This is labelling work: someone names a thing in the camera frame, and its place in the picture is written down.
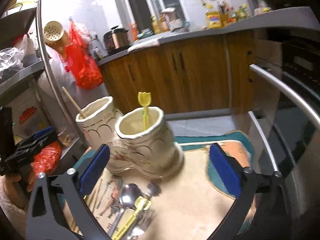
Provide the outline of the left hand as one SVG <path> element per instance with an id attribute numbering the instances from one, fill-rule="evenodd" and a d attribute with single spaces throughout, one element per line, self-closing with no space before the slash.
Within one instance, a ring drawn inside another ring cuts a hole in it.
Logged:
<path id="1" fill-rule="evenodd" d="M 17 173 L 6 174 L 1 176 L 1 179 L 3 180 L 4 189 L 7 193 L 16 193 L 17 191 L 15 185 L 19 186 L 20 181 L 24 183 L 21 175 Z M 33 171 L 28 174 L 27 181 L 25 183 L 26 185 L 22 187 L 25 188 L 27 192 L 31 192 L 35 184 L 35 173 Z"/>

